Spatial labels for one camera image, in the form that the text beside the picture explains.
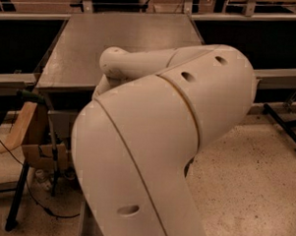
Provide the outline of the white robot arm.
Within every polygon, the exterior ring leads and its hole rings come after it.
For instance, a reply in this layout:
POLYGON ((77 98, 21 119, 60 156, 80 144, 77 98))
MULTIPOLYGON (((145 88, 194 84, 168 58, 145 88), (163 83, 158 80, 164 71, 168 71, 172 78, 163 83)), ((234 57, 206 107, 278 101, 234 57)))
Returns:
POLYGON ((80 186, 103 236, 207 236, 185 180, 196 154, 244 119, 250 61, 228 45, 149 52, 110 47, 75 121, 80 186))

